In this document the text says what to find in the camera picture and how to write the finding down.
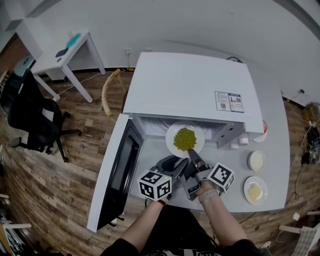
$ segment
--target white desk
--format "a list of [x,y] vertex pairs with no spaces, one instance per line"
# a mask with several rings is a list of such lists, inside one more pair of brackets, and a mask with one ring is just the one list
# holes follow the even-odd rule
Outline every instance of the white desk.
[[79,48],[86,42],[101,74],[103,75],[106,73],[105,67],[99,57],[99,54],[88,31],[81,31],[81,36],[77,39],[76,43],[68,49],[66,54],[60,57],[56,57],[56,54],[59,51],[66,48],[68,40],[69,39],[60,40],[50,45],[33,65],[31,72],[34,75],[34,78],[39,82],[41,86],[43,86],[43,88],[45,88],[57,100],[60,100],[60,96],[57,93],[55,93],[37,74],[53,69],[61,69],[64,72],[64,74],[69,78],[70,82],[74,85],[74,87],[76,87],[78,91],[82,94],[82,96],[89,103],[91,103],[93,101],[92,97],[89,95],[86,89],[82,86],[82,84],[78,81],[73,72],[70,70],[70,68],[68,67],[68,63],[79,50]]
[[[154,52],[188,53],[226,59],[230,55],[218,51],[202,49],[178,43],[163,43],[153,47]],[[285,206],[289,174],[290,174],[290,143],[288,123],[280,88],[272,75],[256,63],[243,61],[251,74],[256,94],[259,100],[263,120],[268,125],[268,135],[264,142],[250,141],[249,145],[237,150],[229,149],[228,145],[217,149],[214,142],[206,142],[200,157],[209,165],[215,166],[220,162],[234,171],[234,182],[221,199],[230,212],[246,213],[282,209]],[[249,169],[247,159],[252,151],[260,150],[266,157],[266,165],[261,172]],[[171,155],[162,138],[147,138],[143,142],[140,159],[134,174],[130,194],[144,198],[139,193],[137,178],[144,170],[150,169],[160,159]],[[262,205],[250,204],[244,196],[244,182],[250,176],[261,177],[268,188],[268,196]],[[194,210],[203,210],[198,199],[190,201],[183,187],[173,194],[169,205]]]

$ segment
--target open microwave door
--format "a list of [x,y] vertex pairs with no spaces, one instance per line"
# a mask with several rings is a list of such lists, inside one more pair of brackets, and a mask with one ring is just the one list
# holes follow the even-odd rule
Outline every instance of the open microwave door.
[[120,216],[134,178],[143,137],[127,114],[120,114],[109,140],[90,207],[93,232]]

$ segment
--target office chair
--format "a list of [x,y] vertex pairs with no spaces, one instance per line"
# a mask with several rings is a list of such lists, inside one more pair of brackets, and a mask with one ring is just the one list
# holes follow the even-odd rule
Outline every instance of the office chair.
[[29,133],[27,144],[21,142],[21,137],[17,137],[10,142],[12,148],[23,147],[43,152],[47,147],[45,152],[50,154],[50,148],[56,141],[63,161],[68,162],[60,136],[81,136],[82,132],[79,129],[62,130],[65,118],[70,118],[71,115],[68,112],[62,115],[54,100],[42,96],[30,69],[25,71],[23,77],[12,74],[8,78],[0,96],[0,105],[7,113],[7,121],[11,127]]

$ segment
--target gray countertop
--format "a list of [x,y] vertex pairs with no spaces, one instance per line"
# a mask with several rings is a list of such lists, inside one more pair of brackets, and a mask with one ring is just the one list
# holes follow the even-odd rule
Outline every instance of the gray countertop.
[[[227,58],[229,55],[206,50],[193,46],[170,43],[172,52],[191,53],[218,58]],[[167,52],[161,47],[159,52]],[[221,198],[230,212],[260,212],[281,209],[285,206],[290,168],[290,143],[288,123],[282,100],[280,88],[276,80],[255,63],[243,60],[250,71],[255,90],[258,96],[261,114],[268,126],[268,134],[264,142],[257,143],[250,141],[249,145],[240,146],[237,150],[229,149],[229,146],[217,149],[216,143],[206,142],[199,153],[201,158],[212,167],[220,162],[234,171],[234,182],[226,194]],[[260,150],[266,158],[266,165],[261,172],[254,172],[249,169],[247,161],[252,151]],[[137,178],[147,169],[154,166],[160,159],[171,155],[163,138],[148,137],[141,151],[140,159],[134,174],[130,194],[141,197],[139,194]],[[243,191],[245,180],[250,176],[262,178],[267,187],[268,195],[262,205],[250,204]],[[203,210],[198,199],[193,202],[188,200],[183,187],[179,188],[173,195],[170,205],[184,207],[194,210]]]

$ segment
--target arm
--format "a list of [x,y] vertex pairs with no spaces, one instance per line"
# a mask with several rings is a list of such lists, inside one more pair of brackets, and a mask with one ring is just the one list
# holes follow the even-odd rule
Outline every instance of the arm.
[[[197,196],[215,188],[211,181],[202,181]],[[243,228],[225,207],[218,193],[202,202],[216,238],[223,246],[232,246],[242,239],[248,239]]]
[[132,244],[139,253],[144,248],[162,210],[159,202],[151,201],[142,215],[120,237]]

